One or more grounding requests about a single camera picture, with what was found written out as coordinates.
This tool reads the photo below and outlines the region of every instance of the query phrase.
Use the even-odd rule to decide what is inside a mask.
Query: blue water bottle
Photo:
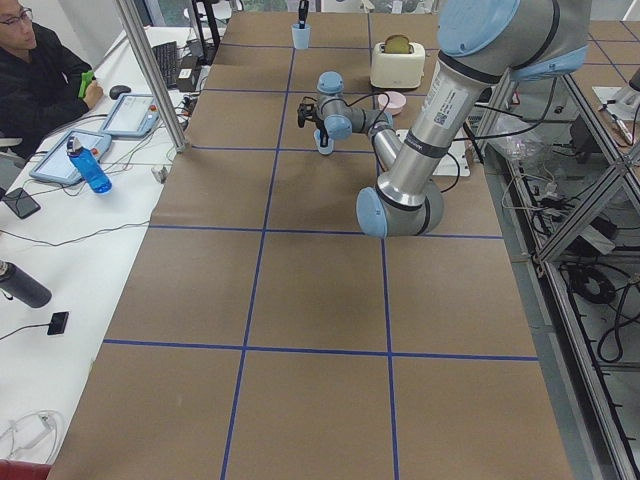
[[[111,190],[111,181],[100,168],[98,161],[73,135],[67,140],[67,155],[82,178],[89,184],[91,190],[96,193],[107,193]]]

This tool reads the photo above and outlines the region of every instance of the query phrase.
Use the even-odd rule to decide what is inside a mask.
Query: tablet
[[[67,140],[71,135],[76,136],[84,148],[93,150],[94,157],[98,161],[111,146],[111,136],[107,134],[86,130],[69,130],[33,167],[29,175],[36,180],[61,185],[74,185],[82,180],[80,172],[73,166],[67,155]]]
[[[112,137],[144,137],[158,121],[158,109],[152,95],[120,95],[100,132]]]

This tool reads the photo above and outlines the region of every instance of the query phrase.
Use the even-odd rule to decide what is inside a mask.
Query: white table
[[[176,40],[181,46],[189,33],[186,28],[147,29],[151,45]],[[114,45],[96,70],[105,94],[117,84],[130,86],[135,93],[149,93],[128,41],[116,40]],[[180,103],[183,95],[171,92],[174,105]],[[105,95],[87,115],[107,113],[113,103]],[[76,125],[96,131],[103,120],[80,120]],[[40,150],[53,146],[62,135],[64,132],[46,139]],[[138,143],[114,140],[102,159],[105,168],[121,169],[126,158],[116,162]],[[113,188],[105,196],[94,194],[86,185],[79,195],[69,196],[61,190],[52,191],[55,186],[30,180],[28,173],[36,158],[24,168],[12,188],[25,185],[27,192],[38,194],[35,199],[42,209],[19,220],[6,205],[0,204],[0,229],[51,243],[125,224],[143,224],[59,247],[40,246],[0,233],[0,259],[16,264],[53,294],[51,301],[40,309],[0,297],[0,336],[27,325],[48,323],[54,312],[70,312],[63,335],[47,336],[46,328],[31,328],[0,341],[0,435],[11,421],[36,411],[51,410],[64,418],[57,438],[48,435],[36,448],[21,452],[15,460],[44,463],[53,446],[64,438],[145,235],[144,222],[149,220],[162,191],[162,185],[151,173],[151,165],[162,163],[170,168],[174,155],[169,135],[159,128],[148,146],[131,158],[130,168],[111,176]],[[41,430],[39,421],[37,417],[28,417],[19,425],[22,427],[19,443],[37,435]],[[10,447],[7,436],[0,440],[0,458],[8,456]]]

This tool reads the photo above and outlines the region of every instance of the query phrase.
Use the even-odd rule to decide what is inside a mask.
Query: black thermos
[[[51,292],[13,263],[0,260],[0,289],[22,300],[32,308],[40,308],[51,300]]]

